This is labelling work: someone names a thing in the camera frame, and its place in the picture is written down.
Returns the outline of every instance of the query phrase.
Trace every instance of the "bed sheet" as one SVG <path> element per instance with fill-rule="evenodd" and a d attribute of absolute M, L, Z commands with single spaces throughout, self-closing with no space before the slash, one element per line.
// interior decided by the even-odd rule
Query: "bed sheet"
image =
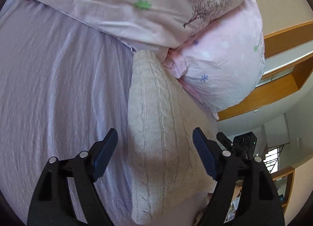
<path fill-rule="evenodd" d="M 8 0 L 0 12 L 0 190 L 26 223 L 47 159 L 72 158 L 110 128 L 119 142 L 95 186 L 116 226 L 131 220 L 127 169 L 128 47 L 34 0 Z M 211 117 L 212 131 L 217 131 Z M 70 181 L 78 219 L 84 221 Z M 190 226 L 206 203 L 196 194 L 150 226 Z"/>

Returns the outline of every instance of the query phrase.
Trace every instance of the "beige wall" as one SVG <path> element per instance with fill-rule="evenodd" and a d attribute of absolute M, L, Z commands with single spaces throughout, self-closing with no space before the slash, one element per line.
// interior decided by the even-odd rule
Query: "beige wall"
<path fill-rule="evenodd" d="M 257 0 L 263 17 L 264 35 L 313 20 L 306 0 Z"/>
<path fill-rule="evenodd" d="M 288 225 L 298 214 L 313 190 L 313 158 L 295 169 L 295 179 L 285 212 L 285 224 Z"/>

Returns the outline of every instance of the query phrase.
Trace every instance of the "mattress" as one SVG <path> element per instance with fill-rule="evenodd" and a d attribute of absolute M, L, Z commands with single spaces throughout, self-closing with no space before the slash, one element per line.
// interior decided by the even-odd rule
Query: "mattress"
<path fill-rule="evenodd" d="M 73 158 L 115 128 L 118 146 L 95 186 L 116 226 L 136 225 L 127 167 L 131 67 L 132 53 L 117 39 L 34 0 L 6 2 L 0 12 L 0 190 L 24 223 L 48 158 Z M 216 121 L 209 122 L 216 133 Z M 76 215 L 85 221 L 69 183 Z M 196 194 L 149 225 L 190 226 L 205 203 Z"/>

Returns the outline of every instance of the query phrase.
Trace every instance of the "blue flower print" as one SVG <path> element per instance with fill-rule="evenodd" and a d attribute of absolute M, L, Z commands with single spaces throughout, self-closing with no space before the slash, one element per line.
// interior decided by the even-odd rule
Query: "blue flower print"
<path fill-rule="evenodd" d="M 200 81 L 205 82 L 208 79 L 208 75 L 201 75 Z"/>

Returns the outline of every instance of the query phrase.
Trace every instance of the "silver screw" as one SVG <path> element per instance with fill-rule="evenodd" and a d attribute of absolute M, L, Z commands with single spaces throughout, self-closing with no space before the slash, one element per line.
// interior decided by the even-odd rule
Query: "silver screw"
<path fill-rule="evenodd" d="M 228 150 L 224 150 L 224 151 L 222 152 L 222 154 L 223 154 L 223 156 L 225 156 L 225 157 L 230 157 L 231 152 L 229 152 Z"/>
<path fill-rule="evenodd" d="M 256 162 L 261 162 L 261 161 L 262 161 L 262 158 L 261 158 L 260 156 L 256 156 L 256 157 L 255 157 L 255 161 L 256 161 Z"/>
<path fill-rule="evenodd" d="M 49 163 L 55 163 L 56 161 L 57 161 L 57 158 L 54 156 L 49 158 Z"/>
<path fill-rule="evenodd" d="M 79 153 L 80 158 L 85 158 L 88 156 L 88 152 L 87 151 L 82 151 Z"/>

